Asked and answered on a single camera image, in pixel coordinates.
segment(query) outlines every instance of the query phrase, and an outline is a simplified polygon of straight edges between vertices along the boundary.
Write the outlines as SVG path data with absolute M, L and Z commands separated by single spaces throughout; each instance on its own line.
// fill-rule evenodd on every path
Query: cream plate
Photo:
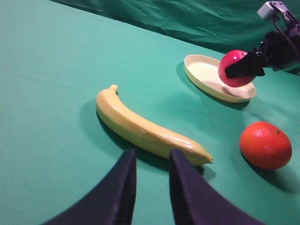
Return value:
M 184 59 L 184 69 L 190 81 L 201 90 L 223 101 L 241 103 L 256 95 L 252 83 L 240 88 L 224 84 L 218 75 L 220 61 L 204 55 L 188 55 Z

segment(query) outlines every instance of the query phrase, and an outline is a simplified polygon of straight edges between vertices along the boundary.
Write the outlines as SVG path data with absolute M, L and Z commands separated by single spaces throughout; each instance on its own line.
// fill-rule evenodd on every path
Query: banana tip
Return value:
M 114 92 L 117 92 L 118 86 L 113 84 L 112 86 L 109 87 L 109 90 L 112 90 Z

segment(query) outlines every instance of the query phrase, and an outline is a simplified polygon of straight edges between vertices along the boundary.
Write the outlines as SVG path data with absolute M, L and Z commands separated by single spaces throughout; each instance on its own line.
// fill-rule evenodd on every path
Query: red apple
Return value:
M 256 76 L 243 76 L 243 77 L 236 77 L 236 78 L 228 78 L 225 72 L 225 69 L 230 66 L 231 64 L 239 61 L 242 59 L 247 52 L 242 50 L 233 50 L 227 53 L 220 61 L 218 74 L 223 81 L 223 83 L 227 84 L 230 87 L 238 88 L 249 84 L 251 81 L 256 78 Z

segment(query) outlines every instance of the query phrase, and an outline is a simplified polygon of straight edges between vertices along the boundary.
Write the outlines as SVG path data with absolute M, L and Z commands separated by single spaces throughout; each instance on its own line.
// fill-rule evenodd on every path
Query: banana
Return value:
M 180 149 L 192 165 L 212 163 L 212 155 L 199 143 L 160 127 L 128 109 L 119 99 L 117 85 L 100 91 L 96 98 L 97 113 L 115 133 L 140 147 L 164 158 L 171 149 Z

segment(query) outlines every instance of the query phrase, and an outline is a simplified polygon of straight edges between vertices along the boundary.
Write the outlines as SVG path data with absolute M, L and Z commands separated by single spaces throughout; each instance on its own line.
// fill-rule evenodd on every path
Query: orange fruit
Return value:
M 253 123 L 243 131 L 240 150 L 250 163 L 266 170 L 283 167 L 292 157 L 292 146 L 287 135 L 263 121 Z

